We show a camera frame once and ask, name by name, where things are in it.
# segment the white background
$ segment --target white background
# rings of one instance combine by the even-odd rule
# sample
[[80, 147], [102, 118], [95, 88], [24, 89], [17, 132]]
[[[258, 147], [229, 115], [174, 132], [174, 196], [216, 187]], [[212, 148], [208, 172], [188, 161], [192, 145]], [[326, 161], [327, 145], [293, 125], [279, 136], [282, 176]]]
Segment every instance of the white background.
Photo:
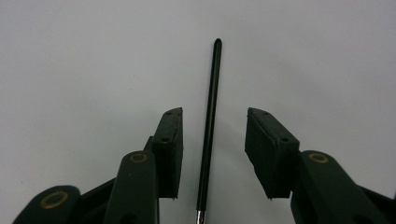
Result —
[[37, 193], [84, 193], [184, 110], [179, 198], [161, 222], [193, 223], [213, 43], [223, 41], [207, 223], [292, 223], [244, 152], [248, 107], [300, 150], [335, 157], [360, 185], [396, 187], [394, 1], [0, 2], [0, 223]]

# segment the metal shaft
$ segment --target metal shaft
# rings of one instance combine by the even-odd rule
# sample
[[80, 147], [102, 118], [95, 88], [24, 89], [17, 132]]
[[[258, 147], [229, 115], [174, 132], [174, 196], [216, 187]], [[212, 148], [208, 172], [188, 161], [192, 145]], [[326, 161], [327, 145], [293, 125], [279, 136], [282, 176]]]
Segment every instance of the metal shaft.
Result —
[[207, 100], [205, 137], [201, 161], [201, 174], [199, 181], [197, 202], [197, 223], [204, 223], [202, 215], [205, 216], [207, 188], [209, 185], [210, 159], [212, 154], [213, 131], [215, 127], [216, 101], [218, 98], [219, 70], [221, 57], [221, 40], [215, 41], [212, 60], [212, 71], [210, 76], [209, 95]]

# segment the white wall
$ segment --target white wall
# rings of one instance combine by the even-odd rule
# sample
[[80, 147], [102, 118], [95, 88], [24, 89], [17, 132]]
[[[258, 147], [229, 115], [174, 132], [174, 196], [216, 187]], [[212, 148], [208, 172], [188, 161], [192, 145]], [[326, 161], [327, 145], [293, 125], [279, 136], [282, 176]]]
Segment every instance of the white wall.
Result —
[[223, 41], [208, 223], [291, 223], [244, 152], [246, 114], [275, 115], [301, 150], [335, 157], [360, 185], [396, 187], [394, 1], [0, 2], [0, 218], [40, 191], [106, 182], [164, 111], [184, 109], [179, 199], [192, 223], [213, 42]]

